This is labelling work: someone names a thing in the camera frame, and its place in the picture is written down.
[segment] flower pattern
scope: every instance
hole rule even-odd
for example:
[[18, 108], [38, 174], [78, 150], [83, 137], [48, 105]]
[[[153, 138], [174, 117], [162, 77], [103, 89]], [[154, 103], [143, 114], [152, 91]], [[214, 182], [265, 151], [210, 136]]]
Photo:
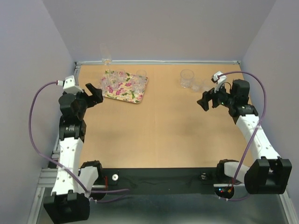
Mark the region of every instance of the flower pattern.
[[[105, 71], [105, 74], [103, 75], [103, 78], [101, 80], [102, 81], [106, 80], [107, 79], [106, 75], [108, 75], [108, 74], [109, 74], [109, 72]], [[125, 81], [120, 82], [118, 84], [117, 90], [113, 90], [113, 88], [110, 85], [106, 86], [106, 93], [104, 96], [108, 97], [108, 98], [112, 98], [112, 99], [118, 99], [118, 100], [123, 100], [123, 101], [138, 104], [138, 103], [140, 103], [140, 101], [143, 98], [143, 94], [144, 94], [144, 90], [145, 90], [148, 78], [146, 77], [146, 82], [145, 82], [144, 89], [143, 89], [142, 93], [137, 94], [133, 91], [132, 84], [130, 82], [132, 74], [126, 73], [126, 75], [127, 76], [125, 78]]]

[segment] wooden tabletop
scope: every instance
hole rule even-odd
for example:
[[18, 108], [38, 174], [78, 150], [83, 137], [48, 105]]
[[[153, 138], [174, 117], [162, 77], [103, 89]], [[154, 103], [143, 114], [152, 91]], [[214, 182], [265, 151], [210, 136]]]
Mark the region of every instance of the wooden tabletop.
[[[111, 65], [111, 69], [149, 78], [139, 104], [105, 98], [89, 108], [80, 164], [99, 160], [104, 168], [215, 167], [221, 159], [240, 160], [246, 147], [241, 131], [223, 106], [205, 112], [196, 101], [202, 93], [180, 86], [180, 72], [210, 79], [217, 71], [240, 70], [238, 65]], [[98, 86], [104, 65], [82, 65], [79, 83]], [[231, 74], [228, 81], [242, 78]], [[248, 153], [245, 165], [252, 164]]]

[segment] gray floor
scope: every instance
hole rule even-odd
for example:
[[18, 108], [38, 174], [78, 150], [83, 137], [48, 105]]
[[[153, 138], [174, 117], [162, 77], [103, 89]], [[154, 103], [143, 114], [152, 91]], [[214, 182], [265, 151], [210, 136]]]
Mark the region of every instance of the gray floor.
[[[234, 197], [244, 194], [236, 191]], [[51, 224], [44, 209], [40, 224]], [[209, 195], [128, 196], [107, 204], [91, 204], [87, 221], [76, 224], [287, 224], [277, 195], [254, 195], [226, 202]]]

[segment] white wall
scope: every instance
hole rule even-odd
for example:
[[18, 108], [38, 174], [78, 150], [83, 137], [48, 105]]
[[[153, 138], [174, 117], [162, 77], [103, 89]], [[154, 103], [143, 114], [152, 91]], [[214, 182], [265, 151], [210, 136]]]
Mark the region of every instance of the white wall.
[[275, 0], [43, 0], [75, 61], [240, 60]]
[[[268, 97], [266, 134], [293, 168], [288, 190], [299, 214], [299, 1], [277, 0], [249, 47], [241, 67], [261, 78]], [[251, 99], [261, 113], [262, 92], [251, 82]]]
[[[28, 114], [35, 92], [73, 71], [73, 60], [41, 0], [5, 0], [0, 7], [0, 217], [24, 224], [46, 162], [28, 136]], [[49, 87], [37, 100], [33, 130], [36, 144], [50, 155], [57, 136], [58, 97]]]

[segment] white knob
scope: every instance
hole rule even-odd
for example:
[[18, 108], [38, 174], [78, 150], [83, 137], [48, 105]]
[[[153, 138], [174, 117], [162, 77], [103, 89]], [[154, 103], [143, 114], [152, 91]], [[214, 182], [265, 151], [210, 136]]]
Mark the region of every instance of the white knob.
[[117, 174], [113, 174], [112, 175], [112, 180], [117, 181], [118, 180], [118, 175]]

